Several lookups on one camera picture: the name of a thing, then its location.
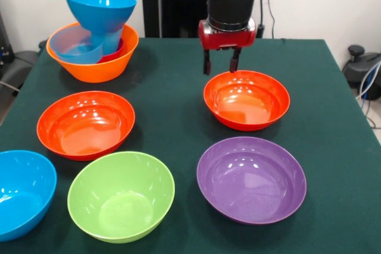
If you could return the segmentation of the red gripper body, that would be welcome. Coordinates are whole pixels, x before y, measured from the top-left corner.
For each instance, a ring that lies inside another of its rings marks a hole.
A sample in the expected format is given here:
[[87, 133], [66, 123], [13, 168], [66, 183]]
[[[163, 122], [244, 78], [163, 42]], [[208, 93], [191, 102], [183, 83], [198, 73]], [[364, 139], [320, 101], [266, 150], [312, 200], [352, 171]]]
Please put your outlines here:
[[209, 25], [207, 20], [198, 24], [198, 36], [204, 50], [222, 48], [244, 48], [254, 43], [256, 34], [255, 20], [250, 18], [245, 29], [236, 32], [219, 31]]

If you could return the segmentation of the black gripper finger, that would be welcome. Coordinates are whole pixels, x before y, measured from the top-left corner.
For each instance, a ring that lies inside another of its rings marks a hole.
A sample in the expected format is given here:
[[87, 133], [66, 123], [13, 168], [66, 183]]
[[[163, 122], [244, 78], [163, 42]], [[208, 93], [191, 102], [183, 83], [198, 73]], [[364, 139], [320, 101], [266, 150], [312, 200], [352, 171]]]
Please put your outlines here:
[[232, 59], [230, 60], [229, 71], [235, 73], [238, 70], [239, 57], [241, 54], [242, 48], [235, 48], [233, 52]]
[[205, 75], [210, 75], [211, 72], [211, 60], [210, 60], [210, 51], [208, 49], [204, 49], [204, 66], [203, 73]]

